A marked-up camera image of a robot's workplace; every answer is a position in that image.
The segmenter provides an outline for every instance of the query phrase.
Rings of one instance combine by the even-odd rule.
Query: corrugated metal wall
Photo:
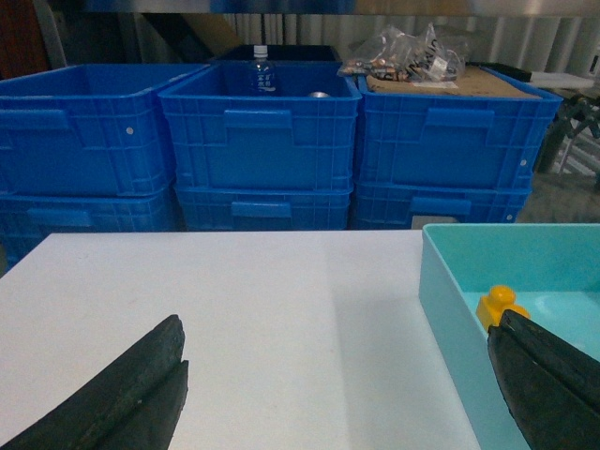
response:
[[[295,14],[226,14],[247,44],[331,45],[342,58],[351,48],[393,24],[418,34],[429,22],[473,32],[473,61],[505,63],[530,71],[588,76],[600,43],[595,18],[455,18],[406,16],[332,16]]]

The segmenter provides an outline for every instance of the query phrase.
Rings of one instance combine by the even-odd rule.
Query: bottle cap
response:
[[[267,51],[266,45],[255,45],[254,46],[254,57],[255,58],[266,58],[269,52]]]

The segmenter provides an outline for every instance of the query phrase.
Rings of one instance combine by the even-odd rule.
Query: stacked crates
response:
[[[351,228],[410,229],[420,216],[516,220],[561,99],[494,75],[536,97],[372,93],[359,78]]]
[[[158,92],[200,65],[90,65],[0,82],[0,242],[179,227]]]
[[[255,97],[248,62],[223,62],[160,94],[190,231],[347,227],[360,95],[338,66],[277,62]]]

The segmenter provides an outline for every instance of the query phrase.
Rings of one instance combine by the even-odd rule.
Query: cardboard sheet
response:
[[[367,76],[371,92],[396,94],[428,94],[440,96],[539,98],[520,91],[515,86],[485,72],[479,67],[467,67],[462,77],[454,82],[385,82]]]

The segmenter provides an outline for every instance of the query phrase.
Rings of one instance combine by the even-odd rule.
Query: clear plastic bag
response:
[[[418,37],[388,25],[345,61],[339,75],[371,75],[397,82],[447,82],[464,73],[469,43],[460,37],[436,38],[433,24]]]
[[[394,42],[404,35],[392,25],[387,25],[380,34],[367,39],[352,54],[338,71],[338,75],[368,75],[374,70],[391,68],[388,62]]]

